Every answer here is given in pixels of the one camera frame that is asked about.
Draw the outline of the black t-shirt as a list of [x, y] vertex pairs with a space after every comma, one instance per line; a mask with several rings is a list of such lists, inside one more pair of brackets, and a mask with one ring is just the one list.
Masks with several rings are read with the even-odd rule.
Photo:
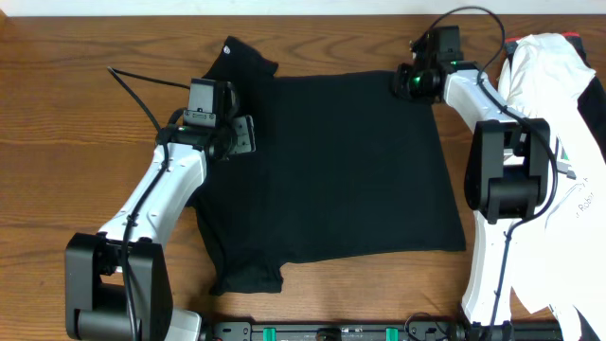
[[229, 37], [207, 72], [234, 84], [257, 147], [209, 166], [190, 198], [211, 294], [277, 293], [285, 263], [466, 247], [431, 107], [393, 73], [280, 77]]

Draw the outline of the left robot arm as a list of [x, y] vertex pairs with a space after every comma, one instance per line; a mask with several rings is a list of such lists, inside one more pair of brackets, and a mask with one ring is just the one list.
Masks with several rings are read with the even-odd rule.
[[250, 116], [218, 128], [169, 124], [119, 212], [65, 248], [65, 329], [76, 340], [203, 340], [202, 317], [173, 304], [165, 248], [209, 161], [255, 150]]

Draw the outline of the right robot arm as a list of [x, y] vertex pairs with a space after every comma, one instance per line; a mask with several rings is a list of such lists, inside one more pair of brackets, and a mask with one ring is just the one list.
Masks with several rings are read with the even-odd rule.
[[475, 241], [461, 311], [472, 329], [503, 330], [511, 320], [513, 234], [545, 215], [558, 185], [550, 127], [508, 108], [473, 62], [403, 63], [393, 88], [404, 99], [447, 104], [472, 131], [464, 192], [475, 218]]

